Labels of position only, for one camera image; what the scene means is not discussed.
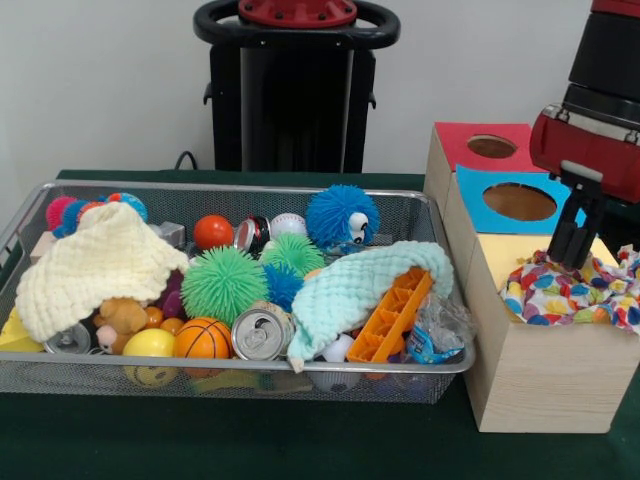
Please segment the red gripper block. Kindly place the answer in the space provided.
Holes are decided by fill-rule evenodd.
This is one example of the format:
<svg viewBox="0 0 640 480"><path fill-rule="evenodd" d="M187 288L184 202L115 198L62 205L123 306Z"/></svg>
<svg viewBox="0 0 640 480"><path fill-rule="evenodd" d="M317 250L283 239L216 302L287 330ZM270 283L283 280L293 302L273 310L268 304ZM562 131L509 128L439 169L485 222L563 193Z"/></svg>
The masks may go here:
<svg viewBox="0 0 640 480"><path fill-rule="evenodd" d="M531 131L530 156L534 165L561 176L565 173L597 182L602 191L620 201L639 202L639 125L618 119L601 120L560 105L545 107ZM563 265L583 267L604 217L606 198L583 191L576 178L548 248ZM585 221L579 227L582 208Z"/></svg>

